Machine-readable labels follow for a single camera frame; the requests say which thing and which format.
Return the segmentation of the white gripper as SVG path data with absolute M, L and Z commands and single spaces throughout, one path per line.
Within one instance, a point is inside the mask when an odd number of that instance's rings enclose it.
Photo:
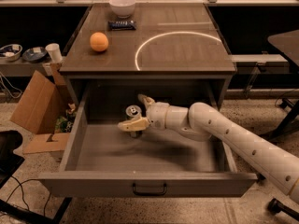
M 166 116 L 170 104 L 155 101 L 145 95 L 138 94 L 138 100 L 144 105 L 147 109 L 147 117 L 135 117 L 118 124 L 118 128 L 124 132 L 138 132 L 144 131 L 149 126 L 158 130 L 164 130 L 166 128 Z

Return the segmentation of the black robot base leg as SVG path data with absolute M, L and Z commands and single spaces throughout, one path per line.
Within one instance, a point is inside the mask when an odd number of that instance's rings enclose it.
M 289 107 L 291 110 L 275 130 L 261 134 L 261 137 L 268 141 L 274 141 L 280 136 L 299 131 L 299 120 L 297 119 L 299 117 L 299 100 L 294 104 L 289 99 L 283 98 L 279 107 L 282 109 Z

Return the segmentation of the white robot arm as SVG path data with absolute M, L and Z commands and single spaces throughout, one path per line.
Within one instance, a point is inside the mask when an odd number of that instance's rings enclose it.
M 144 131 L 148 127 L 172 130 L 180 135 L 203 141 L 210 136 L 219 138 L 238 156 L 262 174 L 291 200 L 299 203 L 299 158 L 227 119 L 218 110 L 197 102 L 190 107 L 156 102 L 140 94 L 138 100 L 145 106 L 126 108 L 130 118 L 118 124 L 124 132 Z

